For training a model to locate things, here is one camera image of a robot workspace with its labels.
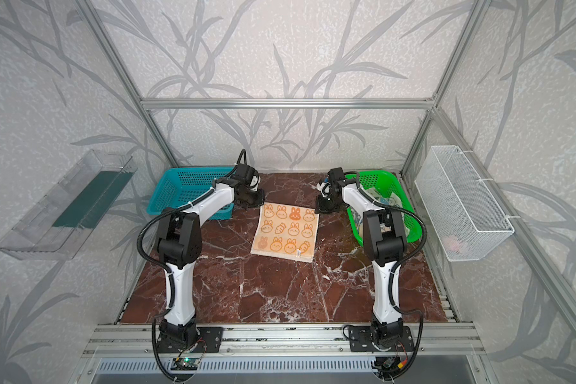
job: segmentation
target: wallpaper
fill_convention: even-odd
[[[132,154],[138,171],[74,259],[0,252],[0,384],[67,382],[94,327],[114,321],[167,167],[73,10],[0,1],[0,237],[90,149]]]
[[[146,98],[431,97],[472,1],[94,0]]]
[[[183,165],[231,165],[242,148],[260,171],[399,171],[418,109],[166,109],[154,117]]]
[[[433,145],[449,145],[432,123],[405,180],[461,321],[473,321],[499,383],[576,384],[576,337],[510,237],[482,260],[448,262],[413,181]]]
[[[490,9],[455,79],[444,111],[576,291],[576,1]]]

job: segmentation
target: white wire mesh basket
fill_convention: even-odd
[[[457,146],[432,146],[416,188],[449,261],[480,260],[514,227]]]

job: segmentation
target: red marble table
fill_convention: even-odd
[[[260,187],[268,202],[313,208],[322,176],[262,174]],[[321,216],[312,263],[250,254],[259,213],[235,207],[232,219],[203,226],[203,253],[194,267],[198,323],[371,321],[373,270],[345,211]],[[165,290],[163,271],[148,263],[122,323],[151,323],[164,309]],[[446,321],[422,254],[401,268],[399,300],[403,308],[424,309],[426,321]],[[417,316],[404,319],[417,321]]]

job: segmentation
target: blue plastic basket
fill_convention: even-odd
[[[192,168],[171,168],[164,173],[154,195],[147,205],[147,213],[158,215],[166,207],[177,208],[188,204],[211,188],[214,179],[230,172],[230,166],[200,166]],[[234,204],[223,206],[209,220],[227,220],[233,214]]]

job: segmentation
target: orange bunny face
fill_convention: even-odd
[[[260,227],[260,230],[266,234],[271,232],[273,229],[273,221],[272,220],[265,220],[265,223]]]
[[[305,224],[303,226],[303,231],[301,232],[301,235],[303,235],[303,237],[312,237],[314,235],[314,231],[313,231],[313,224]]]
[[[292,207],[292,212],[290,212],[290,219],[300,220],[301,219],[301,208]]]
[[[307,252],[309,249],[309,242],[303,242],[303,244],[299,245],[299,250],[301,252]]]
[[[291,236],[296,236],[299,234],[299,223],[293,222],[290,225],[290,229],[288,230],[288,234]]]
[[[288,214],[286,213],[286,205],[278,205],[276,215],[280,219],[286,219],[288,217]]]
[[[273,205],[271,204],[265,204],[265,217],[268,218],[272,218],[274,215],[273,213]]]
[[[290,238],[286,240],[286,246],[284,247],[286,253],[292,253],[297,250],[297,239]]]
[[[305,210],[305,214],[303,215],[303,220],[314,221],[315,218],[316,217],[314,216],[314,210]]]
[[[267,247],[267,245],[269,245],[269,242],[268,242],[267,237],[266,237],[266,236],[262,236],[262,237],[260,238],[260,240],[258,241],[258,249],[259,249],[259,250],[264,250],[264,249]]]
[[[278,250],[282,249],[282,238],[281,237],[274,237],[273,242],[271,243],[271,250],[273,252],[277,252]]]
[[[276,234],[281,234],[282,232],[284,232],[284,229],[286,229],[286,225],[282,222],[280,223],[277,228],[275,229],[275,233]]]

